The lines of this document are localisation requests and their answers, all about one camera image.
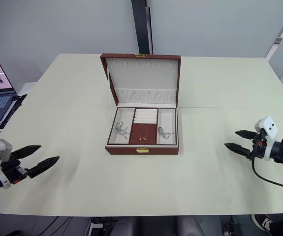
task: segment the floor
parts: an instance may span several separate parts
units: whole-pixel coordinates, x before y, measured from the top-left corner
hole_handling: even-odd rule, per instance
[[[283,214],[270,215],[274,221],[283,220]],[[22,236],[38,236],[55,220],[55,216],[7,215],[0,214],[0,236],[6,236],[14,230],[22,231]],[[83,236],[90,222],[90,217],[58,217],[43,236],[51,235],[60,225],[63,226],[55,236]],[[196,216],[205,236],[221,236],[222,224],[229,221],[230,216],[205,215]],[[235,223],[241,225],[243,235],[268,236],[258,229],[249,215],[234,215]],[[141,220],[141,236],[174,236],[173,216],[147,216]]]

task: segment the open jewelry box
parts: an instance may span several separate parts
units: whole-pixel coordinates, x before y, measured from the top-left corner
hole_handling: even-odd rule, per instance
[[[102,54],[117,105],[105,149],[110,154],[178,154],[181,57]]]

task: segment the sneaker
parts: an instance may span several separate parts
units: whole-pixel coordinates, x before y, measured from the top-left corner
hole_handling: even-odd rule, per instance
[[[270,224],[273,222],[268,215],[251,215],[254,224],[261,230],[270,233]]]

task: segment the jewelry box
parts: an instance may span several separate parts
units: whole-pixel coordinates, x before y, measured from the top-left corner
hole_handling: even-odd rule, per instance
[[[105,149],[110,154],[178,154],[181,57],[100,56],[116,104]]]

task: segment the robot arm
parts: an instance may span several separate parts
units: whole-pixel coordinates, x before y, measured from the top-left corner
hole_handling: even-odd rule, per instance
[[[36,150],[40,145],[30,145],[11,152],[12,145],[6,140],[0,139],[0,188],[9,188],[27,176],[34,178],[40,173],[52,167],[59,159],[59,156],[48,158],[31,169],[23,169],[19,159],[25,158]]]
[[[276,141],[278,128],[276,127],[275,122],[271,117],[265,117],[255,124],[255,130],[257,131],[257,133],[247,130],[240,130],[235,132],[242,138],[252,140],[252,151],[234,143],[225,143],[224,145],[231,151],[243,155],[247,159],[251,160],[253,171],[258,177],[265,181],[283,187],[282,184],[278,184],[261,177],[254,169],[255,157],[264,158],[265,160],[273,159],[275,162],[283,164],[283,139],[281,140],[281,142]]]

